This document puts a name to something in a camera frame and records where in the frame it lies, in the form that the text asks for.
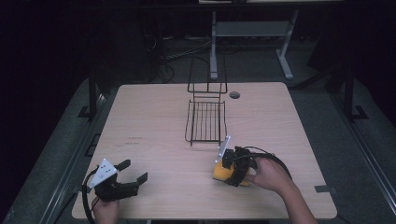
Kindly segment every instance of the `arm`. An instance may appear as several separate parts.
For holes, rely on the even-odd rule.
[[[92,211],[95,215],[97,224],[115,224],[117,223],[120,210],[120,201],[105,203],[98,197],[92,201]]]
[[[288,209],[292,223],[318,223],[311,210],[309,210],[300,190],[280,165],[263,158],[256,159],[256,162],[258,165],[257,174],[247,175],[245,177],[247,181],[279,194]]]

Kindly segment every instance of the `dark floor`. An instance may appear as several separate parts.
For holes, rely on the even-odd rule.
[[[293,41],[287,54],[294,80],[286,80],[276,59],[279,40],[263,43],[249,40],[233,45],[234,50],[219,53],[220,72],[224,65],[229,82],[284,82],[294,86],[314,76],[318,71],[307,66],[315,42]],[[191,40],[168,40],[168,55],[194,48],[201,43]],[[194,54],[208,61],[208,53]],[[172,70],[151,83],[187,83],[191,58],[170,62]],[[204,61],[196,69],[206,71]],[[396,130],[376,106],[370,93],[355,81],[354,105],[361,105],[368,119],[349,122],[339,105],[342,91],[330,94],[325,85],[329,77],[302,89],[290,91],[305,132],[317,157],[321,172],[332,189],[338,217],[320,223],[396,223],[383,190],[379,187],[370,161],[364,156],[369,148],[392,186],[396,186]],[[87,223],[71,217],[75,198],[91,158],[84,156],[91,140],[100,133],[117,94],[117,85],[98,102],[98,114],[92,122],[78,118],[80,109],[88,104],[88,81],[81,83],[46,144],[35,168],[26,180],[18,198],[10,208],[4,223]],[[357,141],[361,136],[365,143]],[[120,220],[119,223],[144,223],[144,220]],[[288,223],[287,220],[270,220]]]

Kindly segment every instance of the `hand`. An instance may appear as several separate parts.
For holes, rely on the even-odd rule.
[[[245,180],[252,184],[282,194],[285,190],[294,188],[295,184],[285,170],[275,161],[256,158],[257,170],[255,175],[246,175]]]
[[[105,203],[98,197],[92,201],[92,211],[98,224],[115,224],[117,223],[120,210],[120,201]]]

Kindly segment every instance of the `yellow object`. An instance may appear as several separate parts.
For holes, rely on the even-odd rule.
[[[213,170],[214,179],[224,181],[230,178],[232,174],[233,174],[233,166],[231,166],[231,169],[229,170],[222,167],[222,160],[216,163],[215,169]],[[239,185],[246,187],[248,185],[248,181],[244,180]]]

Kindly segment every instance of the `dark background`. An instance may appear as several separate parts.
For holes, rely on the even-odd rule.
[[[310,65],[321,71],[339,61],[346,62],[396,125],[396,7],[389,2],[365,1],[367,5],[348,5],[332,9],[332,13],[315,8],[301,10],[293,38],[320,37]],[[98,5],[95,1],[84,3]],[[210,34],[207,12],[149,14],[151,18],[160,17],[162,22],[142,20],[144,17],[130,11],[82,9],[76,1],[0,3],[3,99],[0,146],[4,195],[1,219],[73,93],[89,73],[101,74],[97,81],[104,92],[108,91],[108,83],[149,82],[155,76],[150,65],[156,63],[156,55],[146,53],[147,40],[143,33],[157,35],[160,30],[163,35],[175,37],[186,33]],[[133,33],[123,35],[131,25]],[[131,72],[135,75],[125,80],[123,73]]]

